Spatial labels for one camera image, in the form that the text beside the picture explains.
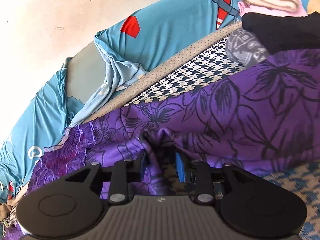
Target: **houndstooth fabric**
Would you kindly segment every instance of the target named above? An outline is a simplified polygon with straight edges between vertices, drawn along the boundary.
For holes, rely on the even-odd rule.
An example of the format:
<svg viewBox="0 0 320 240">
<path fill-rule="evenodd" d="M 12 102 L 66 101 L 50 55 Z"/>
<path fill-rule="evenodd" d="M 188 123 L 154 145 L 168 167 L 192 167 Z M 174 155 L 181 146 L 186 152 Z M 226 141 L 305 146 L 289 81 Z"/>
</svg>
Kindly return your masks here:
<svg viewBox="0 0 320 240">
<path fill-rule="evenodd" d="M 182 67 L 172 72 L 158 83 L 154 84 L 129 104 L 154 102 L 188 92 L 198 86 L 204 87 L 228 75 L 235 74 L 245 67 L 231 61 L 225 46 L 228 37 L 222 39 L 211 48 L 194 57 Z"/>
</svg>

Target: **black fabric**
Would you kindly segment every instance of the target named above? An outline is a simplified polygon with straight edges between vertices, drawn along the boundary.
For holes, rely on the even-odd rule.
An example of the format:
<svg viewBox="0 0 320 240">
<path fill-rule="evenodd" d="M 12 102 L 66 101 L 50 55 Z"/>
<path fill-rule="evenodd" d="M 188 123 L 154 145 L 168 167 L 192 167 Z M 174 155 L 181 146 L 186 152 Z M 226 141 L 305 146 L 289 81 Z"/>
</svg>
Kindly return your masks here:
<svg viewBox="0 0 320 240">
<path fill-rule="evenodd" d="M 305 17 L 246 13 L 242 27 L 254 33 L 272 55 L 290 49 L 320 49 L 320 14 L 317 12 Z"/>
</svg>

